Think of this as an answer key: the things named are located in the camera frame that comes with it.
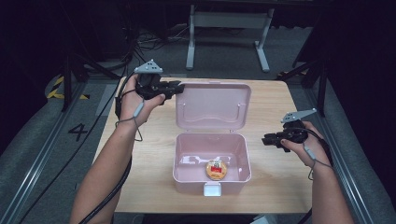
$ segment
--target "container lid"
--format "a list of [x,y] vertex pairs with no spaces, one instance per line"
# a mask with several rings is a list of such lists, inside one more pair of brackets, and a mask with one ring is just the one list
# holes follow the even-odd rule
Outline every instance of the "container lid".
[[184,82],[176,95],[177,126],[193,129],[241,129],[246,122],[251,89],[234,82]]

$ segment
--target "pink plastic box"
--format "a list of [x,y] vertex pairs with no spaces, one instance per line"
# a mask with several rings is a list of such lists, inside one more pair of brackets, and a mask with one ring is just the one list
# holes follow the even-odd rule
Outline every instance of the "pink plastic box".
[[[243,83],[186,82],[176,97],[177,137],[173,176],[177,191],[205,196],[239,193],[251,177],[245,137],[235,131],[246,122],[251,89]],[[227,175],[206,174],[210,160],[222,160]]]

